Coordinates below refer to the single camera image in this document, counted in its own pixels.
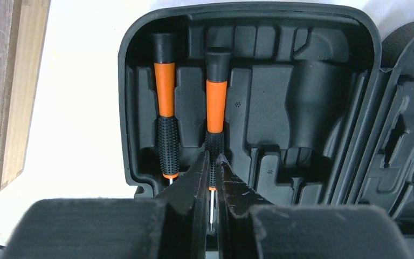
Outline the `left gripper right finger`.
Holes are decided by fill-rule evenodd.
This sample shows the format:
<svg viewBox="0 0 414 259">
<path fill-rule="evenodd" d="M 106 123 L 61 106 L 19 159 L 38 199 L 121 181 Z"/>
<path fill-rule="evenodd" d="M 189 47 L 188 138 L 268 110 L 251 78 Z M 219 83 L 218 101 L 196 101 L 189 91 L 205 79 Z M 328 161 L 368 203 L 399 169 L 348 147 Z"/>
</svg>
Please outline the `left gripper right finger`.
<svg viewBox="0 0 414 259">
<path fill-rule="evenodd" d="M 376 206 L 277 206 L 217 158 L 220 258 L 411 258 L 399 228 Z"/>
</svg>

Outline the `black plastic tool case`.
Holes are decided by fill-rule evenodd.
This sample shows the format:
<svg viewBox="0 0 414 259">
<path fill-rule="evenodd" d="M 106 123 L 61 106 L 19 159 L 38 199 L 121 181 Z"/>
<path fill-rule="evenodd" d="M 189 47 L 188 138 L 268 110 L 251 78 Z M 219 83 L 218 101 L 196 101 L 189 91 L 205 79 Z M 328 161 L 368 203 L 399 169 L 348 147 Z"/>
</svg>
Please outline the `black plastic tool case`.
<svg viewBox="0 0 414 259">
<path fill-rule="evenodd" d="M 168 185 L 157 146 L 151 36 L 176 35 L 180 172 L 204 149 L 204 51 L 233 52 L 225 155 L 277 205 L 366 204 L 414 238 L 414 22 L 381 39 L 347 6 L 245 2 L 159 9 L 125 33 L 118 88 L 126 182 L 136 196 Z"/>
</svg>

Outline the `wooden chessboard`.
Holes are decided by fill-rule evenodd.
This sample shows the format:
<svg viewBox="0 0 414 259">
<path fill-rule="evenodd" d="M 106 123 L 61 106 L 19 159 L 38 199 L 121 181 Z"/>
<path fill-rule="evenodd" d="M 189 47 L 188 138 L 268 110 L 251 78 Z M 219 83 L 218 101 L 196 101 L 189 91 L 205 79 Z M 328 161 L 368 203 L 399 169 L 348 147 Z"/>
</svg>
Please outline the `wooden chessboard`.
<svg viewBox="0 0 414 259">
<path fill-rule="evenodd" d="M 0 191 L 23 169 L 49 1 L 0 1 Z"/>
</svg>

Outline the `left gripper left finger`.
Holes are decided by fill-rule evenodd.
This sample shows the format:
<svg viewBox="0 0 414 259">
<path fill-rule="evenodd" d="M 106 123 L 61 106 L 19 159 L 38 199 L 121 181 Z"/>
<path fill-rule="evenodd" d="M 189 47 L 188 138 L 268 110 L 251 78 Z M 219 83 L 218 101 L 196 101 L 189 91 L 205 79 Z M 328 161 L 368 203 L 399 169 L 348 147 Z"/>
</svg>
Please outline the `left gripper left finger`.
<svg viewBox="0 0 414 259">
<path fill-rule="evenodd" d="M 204 258 L 209 154 L 153 198 L 47 199 L 24 214 L 4 258 Z"/>
</svg>

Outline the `small orange bit driver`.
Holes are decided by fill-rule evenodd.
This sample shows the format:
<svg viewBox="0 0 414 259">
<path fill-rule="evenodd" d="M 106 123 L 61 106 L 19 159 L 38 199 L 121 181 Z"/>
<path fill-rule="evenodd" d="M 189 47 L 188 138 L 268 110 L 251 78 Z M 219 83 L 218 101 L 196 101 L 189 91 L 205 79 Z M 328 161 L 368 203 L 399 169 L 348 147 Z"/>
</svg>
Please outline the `small orange bit driver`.
<svg viewBox="0 0 414 259">
<path fill-rule="evenodd" d="M 158 152 L 162 175 L 171 185 L 178 177 L 180 168 L 180 135 L 175 117 L 176 35 L 160 32 L 152 34 L 151 39 L 158 101 Z"/>
</svg>

